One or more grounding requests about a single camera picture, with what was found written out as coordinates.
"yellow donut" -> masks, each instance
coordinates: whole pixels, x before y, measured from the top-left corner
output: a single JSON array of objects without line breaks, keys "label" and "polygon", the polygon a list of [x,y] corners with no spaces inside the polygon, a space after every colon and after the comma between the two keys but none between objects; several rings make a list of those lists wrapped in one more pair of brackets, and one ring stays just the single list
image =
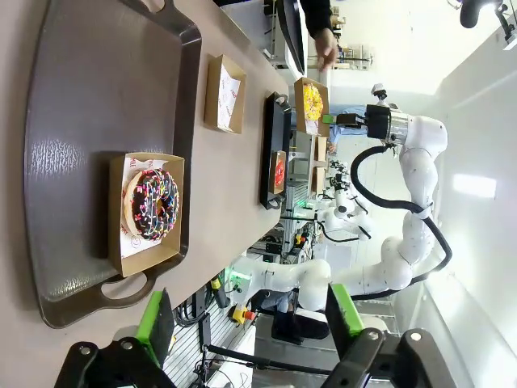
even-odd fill
[{"label": "yellow donut", "polygon": [[312,83],[304,85],[304,111],[306,120],[316,121],[322,116],[323,100]]}]

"floor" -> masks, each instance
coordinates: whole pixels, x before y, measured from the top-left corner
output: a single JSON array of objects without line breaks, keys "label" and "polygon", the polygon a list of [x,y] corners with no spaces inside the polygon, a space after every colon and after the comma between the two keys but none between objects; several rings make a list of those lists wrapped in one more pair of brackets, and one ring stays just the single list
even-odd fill
[{"label": "floor", "polygon": [[[228,309],[221,310],[215,302],[208,308],[212,345],[230,348],[244,335],[242,327],[227,318],[227,311]],[[197,379],[193,371],[195,363],[202,357],[198,325],[189,328],[177,326],[174,336],[176,343],[163,364],[163,370],[178,388],[188,387]]]}]

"blue shirt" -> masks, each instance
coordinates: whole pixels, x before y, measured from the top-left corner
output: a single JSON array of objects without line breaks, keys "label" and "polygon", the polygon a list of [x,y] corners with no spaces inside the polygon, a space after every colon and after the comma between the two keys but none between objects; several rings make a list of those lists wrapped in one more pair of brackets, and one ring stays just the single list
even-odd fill
[{"label": "blue shirt", "polygon": [[[337,116],[339,113],[355,113],[356,115],[364,117],[366,113],[366,107],[364,105],[330,105],[330,114]],[[363,128],[350,128],[344,125],[330,125],[330,142],[337,143],[339,137],[342,135],[366,135],[366,127]]]}]

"food tray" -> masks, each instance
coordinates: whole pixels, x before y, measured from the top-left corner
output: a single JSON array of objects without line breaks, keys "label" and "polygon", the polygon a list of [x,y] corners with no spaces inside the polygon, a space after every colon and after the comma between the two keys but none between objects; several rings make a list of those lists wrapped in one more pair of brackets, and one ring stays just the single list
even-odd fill
[{"label": "food tray", "polygon": [[[188,248],[191,149],[201,36],[172,0],[53,0],[41,30],[26,123],[27,239],[43,320],[65,327],[138,303]],[[110,299],[109,162],[127,152],[185,159],[181,251]]]},{"label": "food tray", "polygon": [[[279,194],[269,192],[271,152],[283,151],[289,155],[291,133],[291,106],[286,95],[271,94],[264,104],[264,138],[260,172],[260,203],[266,209],[279,209],[285,200],[285,190]],[[285,161],[287,174],[288,160]]]}]

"ceiling light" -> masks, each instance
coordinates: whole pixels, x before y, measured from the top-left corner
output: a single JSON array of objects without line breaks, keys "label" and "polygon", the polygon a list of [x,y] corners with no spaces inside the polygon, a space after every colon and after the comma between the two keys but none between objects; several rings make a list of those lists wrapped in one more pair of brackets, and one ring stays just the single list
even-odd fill
[{"label": "ceiling light", "polygon": [[495,179],[484,176],[454,174],[452,177],[454,190],[482,198],[495,198],[496,184]]}]

